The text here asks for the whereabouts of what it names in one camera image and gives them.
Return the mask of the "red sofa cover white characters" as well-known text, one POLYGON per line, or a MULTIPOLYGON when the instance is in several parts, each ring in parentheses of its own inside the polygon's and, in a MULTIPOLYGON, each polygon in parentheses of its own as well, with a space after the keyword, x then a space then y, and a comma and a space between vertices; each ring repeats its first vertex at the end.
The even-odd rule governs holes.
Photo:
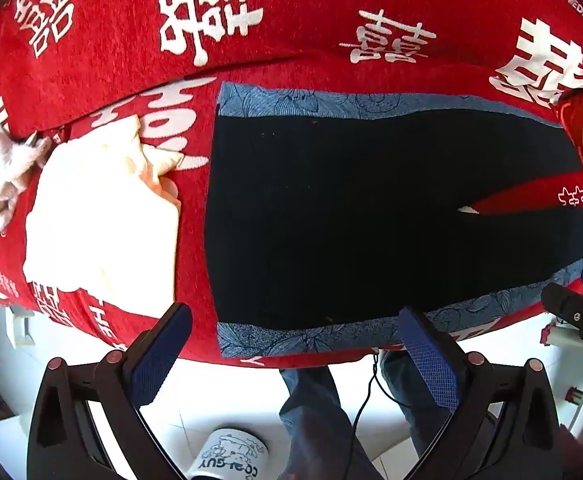
MULTIPOLYGON (((563 125, 583 89, 581 0, 9 0, 0 9, 0 127, 52 150, 137 116, 142 143, 183 154, 161 176, 180 202, 174 301, 192 311, 185 359, 264 368, 360 359, 375 348, 226 358, 218 346, 204 222, 223 84, 340 94, 477 96, 563 125)), ((576 149, 583 168, 583 162, 576 149)), ((0 301, 117 349, 159 318, 84 290, 30 283, 26 217, 33 170, 0 234, 0 301)))

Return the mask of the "black pants with grey trim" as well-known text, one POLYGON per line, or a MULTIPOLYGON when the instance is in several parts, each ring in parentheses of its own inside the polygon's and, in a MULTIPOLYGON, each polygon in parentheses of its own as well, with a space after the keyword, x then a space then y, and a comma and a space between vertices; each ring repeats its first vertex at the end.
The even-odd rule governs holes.
POLYGON ((223 84, 204 222, 222 356, 399 341, 531 307, 583 269, 583 168, 553 122, 477 96, 223 84))

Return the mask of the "cream orange folded cloth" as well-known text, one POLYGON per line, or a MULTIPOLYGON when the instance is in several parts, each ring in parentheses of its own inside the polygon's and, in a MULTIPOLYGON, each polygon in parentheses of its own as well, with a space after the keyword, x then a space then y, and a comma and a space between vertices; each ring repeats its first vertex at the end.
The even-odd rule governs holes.
POLYGON ((26 280, 161 318, 174 301, 180 202, 160 178, 184 158, 130 116, 57 146, 26 217, 26 280))

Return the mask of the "white printed mug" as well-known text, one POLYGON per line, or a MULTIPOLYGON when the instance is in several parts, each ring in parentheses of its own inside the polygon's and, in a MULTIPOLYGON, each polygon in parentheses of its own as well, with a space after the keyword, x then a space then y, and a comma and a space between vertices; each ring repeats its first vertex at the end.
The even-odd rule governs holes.
POLYGON ((188 479, 258 480, 268 464, 268 448, 253 434, 221 428, 210 434, 187 471, 188 479))

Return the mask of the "person legs in blue jeans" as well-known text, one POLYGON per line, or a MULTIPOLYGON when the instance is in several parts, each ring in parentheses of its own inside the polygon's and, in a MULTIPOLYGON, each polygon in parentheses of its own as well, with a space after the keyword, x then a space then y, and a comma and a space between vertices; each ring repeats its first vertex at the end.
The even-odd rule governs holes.
MULTIPOLYGON (((380 353, 380 372, 410 425, 414 448, 423 455, 450 412, 433 400, 424 379, 405 351, 380 353)), ((283 479, 379 479, 342 410, 328 367, 282 370, 289 398, 279 412, 291 441, 283 479)))

